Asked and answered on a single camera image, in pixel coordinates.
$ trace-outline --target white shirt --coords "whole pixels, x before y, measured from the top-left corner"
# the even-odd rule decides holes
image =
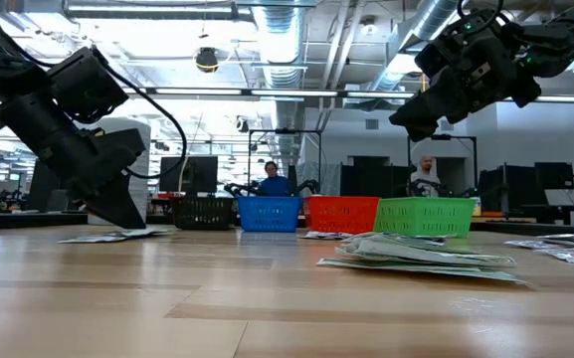
[[[425,180],[427,182],[431,182],[434,184],[441,184],[441,181],[439,180],[439,178],[437,177],[436,174],[431,174],[431,173],[426,174],[421,169],[410,175],[410,182],[411,183],[414,183],[418,179]],[[439,192],[437,191],[437,188],[435,188],[434,186],[432,186],[430,184],[417,183],[417,187],[419,188],[420,191],[423,192],[422,196],[425,196],[425,197],[438,197],[439,196]]]

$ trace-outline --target green basket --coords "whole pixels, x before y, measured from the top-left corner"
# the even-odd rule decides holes
[[[460,198],[382,199],[375,231],[403,235],[457,235],[464,238],[473,220],[475,200]]]

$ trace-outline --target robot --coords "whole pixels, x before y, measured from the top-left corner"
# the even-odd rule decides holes
[[[397,110],[390,120],[421,140],[445,116],[450,123],[511,96],[525,106],[540,95],[534,77],[554,77],[574,60],[574,8],[539,26],[500,26],[495,11],[472,11],[429,44],[416,58],[431,86]],[[145,223],[127,191],[129,166],[145,150],[136,129],[110,134],[85,130],[75,122],[95,123],[128,96],[113,80],[125,82],[178,122],[140,89],[121,78],[95,48],[83,48],[58,64],[33,59],[0,27],[0,129],[10,127],[63,181],[71,199],[95,215],[127,229]]]

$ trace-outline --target blue shirt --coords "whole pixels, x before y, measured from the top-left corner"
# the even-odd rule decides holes
[[[285,177],[269,177],[260,183],[260,190],[268,196],[288,196],[290,184]]]

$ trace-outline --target blue basket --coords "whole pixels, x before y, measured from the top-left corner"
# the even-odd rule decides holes
[[[297,229],[298,197],[239,197],[244,231],[293,233]]]

